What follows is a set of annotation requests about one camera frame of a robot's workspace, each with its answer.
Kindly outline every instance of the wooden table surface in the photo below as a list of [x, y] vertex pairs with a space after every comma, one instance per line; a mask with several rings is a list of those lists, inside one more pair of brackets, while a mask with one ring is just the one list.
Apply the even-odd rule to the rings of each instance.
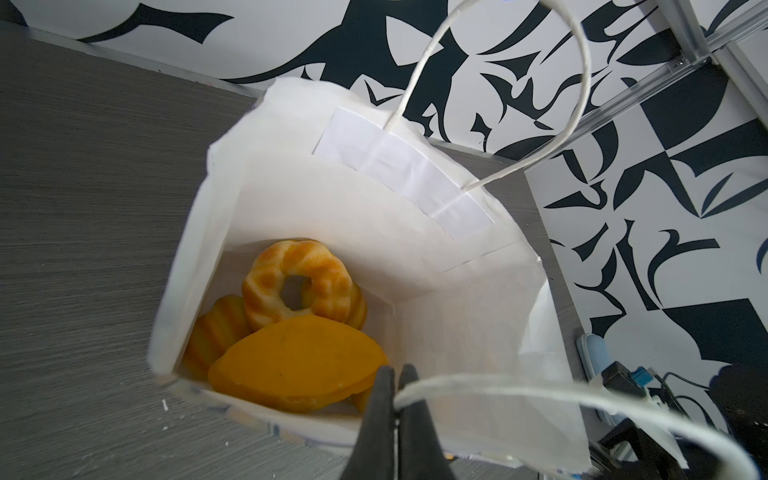
[[[344, 458], [175, 399], [147, 369], [207, 146], [253, 99], [7, 31], [0, 39], [0, 478], [338, 478]], [[455, 157], [478, 176], [502, 166]], [[581, 326], [525, 177], [489, 190], [542, 257], [583, 378]], [[452, 467], [459, 478], [536, 478]]]

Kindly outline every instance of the donut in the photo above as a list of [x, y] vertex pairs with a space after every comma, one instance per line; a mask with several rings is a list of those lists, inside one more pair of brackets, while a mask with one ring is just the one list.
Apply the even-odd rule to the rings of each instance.
[[[301, 306], [309, 308], [312, 305], [312, 301], [315, 300], [315, 295], [312, 291], [312, 282], [307, 280], [301, 287]], [[350, 297], [349, 316], [344, 323], [352, 328], [361, 330], [362, 326], [366, 323], [366, 316], [368, 315], [368, 304], [366, 298], [362, 296], [362, 291], [357, 283], [352, 284], [352, 296]]]
[[[285, 279], [292, 275], [310, 278], [313, 300], [302, 310], [291, 310], [280, 298]], [[245, 317], [253, 331], [305, 315], [343, 323], [352, 307], [352, 291], [344, 264], [325, 245], [314, 240], [284, 240], [264, 250], [245, 277]]]
[[210, 366], [251, 333], [245, 320], [243, 299], [238, 295], [222, 296], [195, 321], [181, 363], [191, 378], [205, 380]]

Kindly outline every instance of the patterned wallpaper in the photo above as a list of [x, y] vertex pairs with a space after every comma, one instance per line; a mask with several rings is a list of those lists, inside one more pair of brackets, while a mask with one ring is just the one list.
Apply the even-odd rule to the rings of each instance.
[[[759, 0], [694, 0], [712, 32]], [[393, 108], [459, 0], [13, 0], [29, 26], [238, 84], [332, 81]], [[593, 58], [587, 111], [674, 58], [655, 0], [580, 0]], [[485, 0], [427, 63], [406, 117], [425, 135], [519, 159], [562, 129], [579, 91], [578, 48], [535, 0]]]
[[[768, 370], [768, 132], [718, 67], [526, 174], [584, 329], [615, 359], [702, 386], [729, 364]], [[667, 381], [726, 428], [706, 389]]]

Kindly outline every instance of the cable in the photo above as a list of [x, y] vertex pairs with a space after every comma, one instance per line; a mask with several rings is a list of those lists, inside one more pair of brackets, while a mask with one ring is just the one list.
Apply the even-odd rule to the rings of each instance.
[[538, 153], [533, 154], [530, 157], [523, 158], [514, 165], [510, 165], [509, 167], [506, 167], [493, 175], [489, 175], [482, 180], [478, 180], [463, 187], [462, 190], [465, 192], [469, 192], [470, 190], [485, 185], [488, 182], [492, 182], [499, 178], [505, 177], [512, 172], [516, 172], [517, 170], [530, 167], [531, 165], [547, 158], [549, 154], [556, 151], [563, 143], [565, 143], [568, 137], [573, 134], [574, 130], [576, 130], [576, 126], [578, 125], [579, 120], [581, 119], [581, 116], [584, 114], [584, 109], [587, 107], [587, 101], [589, 100], [589, 92], [591, 87], [592, 71], [592, 60], [590, 58], [587, 35], [584, 34], [584, 29], [581, 27], [581, 23], [568, 11], [562, 0], [541, 0], [541, 3], [544, 6], [555, 10], [563, 18], [565, 23], [568, 24], [568, 27], [571, 28], [571, 32], [573, 33], [573, 36], [576, 38], [576, 42], [578, 43], [579, 51], [581, 53], [582, 72], [581, 93], [579, 94], [576, 108], [574, 108], [573, 113], [571, 113], [571, 118], [568, 119], [568, 123], [565, 125], [563, 131], [560, 132], [557, 137], [553, 138], [549, 143], [547, 143]]
[[678, 396], [675, 397], [675, 399], [676, 400], [677, 399], [686, 399], [686, 400], [690, 400], [691, 402], [695, 403], [696, 406], [699, 407], [699, 410], [701, 410], [701, 412], [704, 414], [704, 421], [707, 423], [707, 425], [709, 425], [710, 427], [714, 427], [715, 426], [715, 422], [712, 421], [712, 417], [710, 417], [710, 414], [707, 413], [707, 411], [704, 409], [703, 406], [701, 406], [701, 404], [699, 402], [697, 402], [696, 400], [692, 399], [688, 395], [678, 395]]
[[507, 375], [458, 374], [436, 376], [408, 384], [394, 399], [396, 410], [440, 396], [455, 395], [531, 396], [562, 402], [580, 403], [596, 409], [619, 411], [627, 416], [654, 423], [661, 428], [702, 445], [720, 458], [717, 480], [757, 480], [756, 466], [734, 440], [716, 429], [698, 425], [681, 415], [649, 406], [646, 402], [586, 385], [522, 382]]
[[683, 406], [680, 404], [680, 402], [677, 401], [677, 398], [675, 398], [674, 393], [672, 393], [672, 389], [667, 385], [667, 383], [664, 381], [663, 378], [658, 373], [654, 373], [654, 378], [659, 381], [661, 384], [661, 388], [667, 393], [667, 396], [669, 397], [668, 402], [672, 403], [674, 407], [683, 414], [684, 417], [687, 419], [690, 419], [690, 415], [688, 415], [688, 412], [685, 411]]
[[683, 377], [679, 376], [679, 375], [678, 375], [678, 374], [676, 374], [675, 372], [667, 372], [667, 373], [664, 373], [664, 380], [666, 381], [666, 380], [667, 380], [667, 377], [668, 377], [668, 376], [670, 376], [670, 375], [672, 375], [672, 376], [675, 376], [675, 377], [677, 377], [677, 378], [678, 378], [678, 379], [680, 379], [680, 380], [683, 380], [685, 383], [690, 383], [690, 384], [691, 384], [691, 385], [693, 385], [693, 386], [697, 386], [697, 387], [699, 387], [700, 389], [705, 389], [705, 390], [709, 390], [709, 389], [710, 389], [710, 387], [708, 387], [708, 386], [699, 385], [698, 383], [695, 383], [695, 382], [691, 382], [689, 379], [684, 379]]

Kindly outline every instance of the orange pastry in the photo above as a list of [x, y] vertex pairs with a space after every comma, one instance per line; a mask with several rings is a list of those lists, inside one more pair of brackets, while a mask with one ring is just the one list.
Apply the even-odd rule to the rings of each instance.
[[205, 380], [210, 366], [228, 348], [251, 333], [245, 320], [242, 297], [223, 296], [195, 322], [181, 362], [194, 379]]
[[386, 362], [365, 333], [309, 315], [242, 339], [214, 363], [208, 380], [217, 392], [284, 412], [308, 412], [371, 388]]
[[[291, 275], [310, 278], [313, 299], [303, 310], [291, 310], [280, 298], [285, 279]], [[344, 322], [352, 307], [352, 291], [344, 264], [322, 243], [284, 240], [264, 250], [243, 281], [245, 315], [254, 331], [309, 314]]]
[[[301, 287], [301, 306], [309, 308], [314, 300], [315, 295], [312, 291], [312, 282], [307, 280]], [[357, 286], [357, 283], [352, 284], [352, 296], [350, 302], [349, 316], [346, 317], [344, 323], [352, 328], [362, 330], [362, 326], [366, 324], [368, 304], [366, 303], [366, 298], [362, 296], [362, 291], [360, 290], [360, 287]]]
[[368, 399], [371, 398], [371, 393], [373, 393], [373, 386], [370, 386], [360, 393], [353, 393], [349, 397], [349, 401], [352, 402], [358, 412], [365, 413], [366, 408], [368, 407]]

